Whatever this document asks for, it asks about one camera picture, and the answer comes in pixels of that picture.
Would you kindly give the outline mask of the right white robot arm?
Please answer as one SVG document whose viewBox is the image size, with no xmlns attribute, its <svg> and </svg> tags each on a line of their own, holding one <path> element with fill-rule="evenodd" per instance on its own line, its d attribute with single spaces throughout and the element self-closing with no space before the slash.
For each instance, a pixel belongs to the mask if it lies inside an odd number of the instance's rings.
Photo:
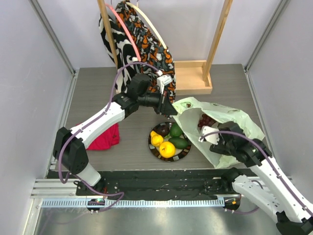
<svg viewBox="0 0 313 235">
<path fill-rule="evenodd" d="M 309 235 L 313 231 L 313 205 L 293 185 L 276 159 L 259 139 L 249 139 L 234 122 L 217 128 L 203 127 L 200 140 L 211 143 L 210 151 L 235 157 L 256 174 L 269 189 L 256 186 L 245 174 L 231 168 L 222 175 L 221 188 L 234 191 L 263 210 L 282 235 Z"/>
</svg>

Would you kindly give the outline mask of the green fake avocado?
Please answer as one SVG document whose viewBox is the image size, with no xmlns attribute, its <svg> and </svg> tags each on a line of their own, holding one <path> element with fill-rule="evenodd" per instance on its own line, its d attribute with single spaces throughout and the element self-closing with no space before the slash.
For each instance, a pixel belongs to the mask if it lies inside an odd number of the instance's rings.
<svg viewBox="0 0 313 235">
<path fill-rule="evenodd" d="M 168 140 L 176 149 L 185 149 L 189 143 L 186 139 L 180 137 L 172 137 Z"/>
<path fill-rule="evenodd" d="M 175 138 L 175 137 L 180 137 L 182 134 L 183 134 L 183 131 L 181 130 L 179 125 L 176 122 L 174 122 L 170 128 L 170 136 L 172 138 Z"/>
</svg>

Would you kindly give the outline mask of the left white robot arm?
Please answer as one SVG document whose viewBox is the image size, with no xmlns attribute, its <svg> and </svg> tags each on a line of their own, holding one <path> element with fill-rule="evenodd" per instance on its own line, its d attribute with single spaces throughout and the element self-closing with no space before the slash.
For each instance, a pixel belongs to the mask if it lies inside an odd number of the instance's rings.
<svg viewBox="0 0 313 235">
<path fill-rule="evenodd" d="M 125 92 L 116 94 L 98 113 L 79 125 L 57 131 L 53 156 L 72 175 L 87 183 L 93 195 L 100 195 L 104 183 L 98 171 L 89 163 L 87 148 L 103 132 L 136 112 L 140 106 L 152 107 L 156 114 L 175 116 L 177 111 L 170 102 L 168 87 L 172 82 L 170 75 L 157 78 L 157 91 L 148 89 L 151 85 L 146 74 L 135 75 Z"/>
</svg>

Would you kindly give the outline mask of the pale green plastic bag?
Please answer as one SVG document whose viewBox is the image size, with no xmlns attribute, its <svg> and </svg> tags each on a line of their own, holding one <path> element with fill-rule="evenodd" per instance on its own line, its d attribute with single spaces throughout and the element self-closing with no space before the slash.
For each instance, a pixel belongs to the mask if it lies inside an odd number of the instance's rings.
<svg viewBox="0 0 313 235">
<path fill-rule="evenodd" d="M 188 137 L 191 143 L 211 162 L 215 169 L 227 168 L 239 162 L 235 157 L 213 153 L 210 144 L 200 142 L 201 130 L 198 123 L 203 114 L 213 118 L 218 123 L 233 121 L 237 123 L 244 134 L 250 139 L 263 140 L 264 132 L 244 111 L 217 103 L 201 102 L 194 97 L 184 98 L 173 103 L 178 114 L 173 116 L 176 123 Z"/>
</svg>

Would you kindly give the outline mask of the yellow fake lemon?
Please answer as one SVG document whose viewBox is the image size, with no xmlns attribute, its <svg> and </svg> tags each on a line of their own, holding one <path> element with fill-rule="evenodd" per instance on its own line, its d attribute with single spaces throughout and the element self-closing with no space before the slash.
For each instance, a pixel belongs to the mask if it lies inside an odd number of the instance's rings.
<svg viewBox="0 0 313 235">
<path fill-rule="evenodd" d="M 169 141 L 165 141 L 159 146 L 159 153 L 164 158 L 170 158 L 175 155 L 176 148 Z"/>
</svg>

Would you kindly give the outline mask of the yellow fake pear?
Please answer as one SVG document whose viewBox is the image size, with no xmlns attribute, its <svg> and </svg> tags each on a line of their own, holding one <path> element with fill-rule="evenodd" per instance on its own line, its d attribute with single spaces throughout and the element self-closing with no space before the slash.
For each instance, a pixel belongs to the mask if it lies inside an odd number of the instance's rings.
<svg viewBox="0 0 313 235">
<path fill-rule="evenodd" d="M 154 147 L 159 147 L 164 141 L 163 136 L 161 136 L 155 131 L 151 131 L 150 137 L 151 137 L 151 145 Z"/>
</svg>

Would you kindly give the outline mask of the beige plate with dark rim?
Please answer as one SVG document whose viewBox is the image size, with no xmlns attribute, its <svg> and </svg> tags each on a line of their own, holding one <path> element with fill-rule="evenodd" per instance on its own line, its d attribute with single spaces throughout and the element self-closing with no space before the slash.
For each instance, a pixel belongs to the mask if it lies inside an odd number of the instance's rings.
<svg viewBox="0 0 313 235">
<path fill-rule="evenodd" d="M 183 159 L 190 152 L 191 146 L 191 141 L 176 122 L 157 124 L 148 135 L 150 152 L 165 162 Z"/>
</svg>

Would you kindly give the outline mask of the dark red fake grapes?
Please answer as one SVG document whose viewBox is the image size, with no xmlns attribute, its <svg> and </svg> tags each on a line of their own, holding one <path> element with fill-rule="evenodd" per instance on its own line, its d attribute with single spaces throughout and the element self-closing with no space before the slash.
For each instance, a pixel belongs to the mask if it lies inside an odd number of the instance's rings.
<svg viewBox="0 0 313 235">
<path fill-rule="evenodd" d="M 216 121 L 213 118 L 209 117 L 207 114 L 202 114 L 198 122 L 198 128 L 202 129 L 203 126 L 212 127 L 215 123 Z"/>
</svg>

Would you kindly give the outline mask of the dark purple fake mangosteen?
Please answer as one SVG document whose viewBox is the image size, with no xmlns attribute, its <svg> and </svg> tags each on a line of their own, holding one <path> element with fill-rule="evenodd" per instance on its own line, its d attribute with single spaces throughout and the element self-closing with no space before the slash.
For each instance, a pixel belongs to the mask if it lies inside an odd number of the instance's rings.
<svg viewBox="0 0 313 235">
<path fill-rule="evenodd" d="M 167 135 L 170 134 L 170 127 L 168 125 L 160 125 L 157 129 L 156 129 L 156 133 L 165 137 Z"/>
</svg>

